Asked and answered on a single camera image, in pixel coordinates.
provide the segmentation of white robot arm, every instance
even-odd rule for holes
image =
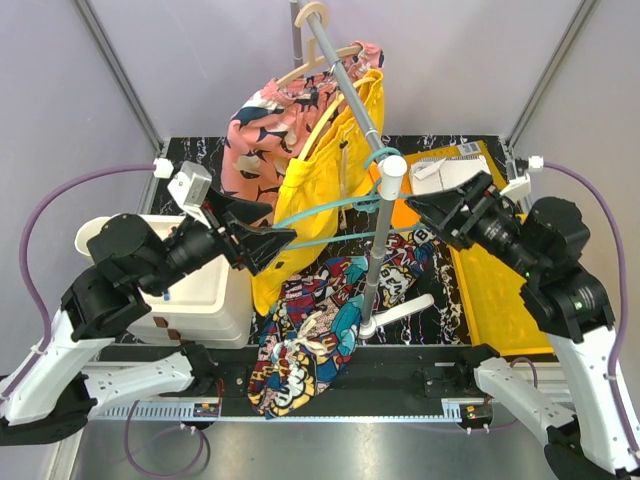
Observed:
[[[168,238],[161,240],[138,215],[122,214],[89,240],[95,265],[62,296],[51,335],[0,381],[0,446],[56,442],[116,403],[162,393],[204,395],[214,385],[213,362],[196,344],[140,367],[81,373],[150,311],[141,291],[162,295],[219,255],[255,275],[296,236],[293,230],[247,226],[271,207],[216,192],[200,165],[185,162],[173,182],[189,215]]]

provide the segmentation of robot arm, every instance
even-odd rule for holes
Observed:
[[[183,345],[144,366],[81,373],[100,350],[149,313],[141,291],[162,295],[219,255],[233,268],[246,267],[255,275],[295,238],[293,230],[247,226],[271,207],[225,197],[210,183],[203,167],[183,165],[172,184],[186,193],[179,203],[188,208],[189,216],[165,240],[141,217],[130,214],[111,218],[89,240],[95,265],[62,296],[45,350],[34,347],[0,382],[4,392],[17,380],[0,404],[1,446],[56,442],[115,403],[169,392],[201,395],[213,385],[213,363],[207,350],[196,344]]]
[[[560,479],[614,479],[637,472],[637,453],[608,385],[614,317],[603,285],[578,263],[589,230],[575,204],[542,198],[522,224],[485,173],[453,190],[411,197],[407,204],[444,242],[456,249],[478,243],[526,280],[520,295],[554,348],[577,418],[519,378],[488,346],[461,359],[463,381],[504,403],[524,423],[544,445]],[[640,438],[619,366],[616,378]]]

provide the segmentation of patterned fabric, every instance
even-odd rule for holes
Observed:
[[[382,50],[355,42],[362,51],[343,59],[353,82],[367,71],[381,68]],[[279,88],[271,80],[233,116],[225,139],[222,188],[225,193],[274,207],[289,160],[297,157],[309,134],[333,103],[338,85],[327,70],[293,80]],[[344,110],[343,104],[331,122]],[[273,214],[266,223],[273,222]]]
[[[433,246],[419,230],[392,235],[375,302],[386,310],[424,271]],[[285,283],[260,338],[248,395],[267,419],[286,415],[319,395],[346,366],[356,348],[367,272],[364,256],[328,260],[314,275]]]

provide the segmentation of clothes rack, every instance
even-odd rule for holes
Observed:
[[[325,27],[328,25],[326,7],[320,2],[306,3],[304,0],[297,0],[297,2],[292,3],[297,3],[300,7],[300,12],[294,22],[294,29],[295,27],[301,27],[304,21],[307,22],[371,150],[373,152],[381,150],[385,145],[380,138],[380,132],[377,131],[371,117],[369,117],[367,110],[360,100],[360,96],[349,79],[344,65],[336,54],[325,32]],[[294,50],[295,42],[296,33],[294,31]],[[360,338],[371,337],[375,333],[376,328],[381,324],[377,322],[373,316],[373,306],[378,289],[378,282],[380,280],[380,270],[382,269],[386,252],[387,237],[391,227],[394,203],[400,194],[402,179],[407,172],[407,163],[401,156],[389,156],[383,153],[377,158],[377,161],[382,179],[379,190],[381,198],[373,246],[369,256],[369,270],[367,272],[362,306]],[[423,297],[418,297],[415,299],[416,301],[406,302],[389,310],[384,316],[383,323],[390,323],[396,319],[422,310],[433,303],[430,295]]]

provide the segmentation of metal floor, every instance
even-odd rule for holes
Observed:
[[[510,420],[496,412],[496,424]],[[132,425],[131,448],[167,427]],[[518,479],[555,480],[542,447],[521,425],[489,435],[441,434],[416,424],[218,423],[205,432],[211,444],[194,472],[184,478],[262,479]],[[457,427],[442,425],[439,428]],[[94,421],[86,427],[71,479],[146,478],[124,459],[123,422]],[[159,474],[180,470],[198,441],[172,432],[136,455]]]

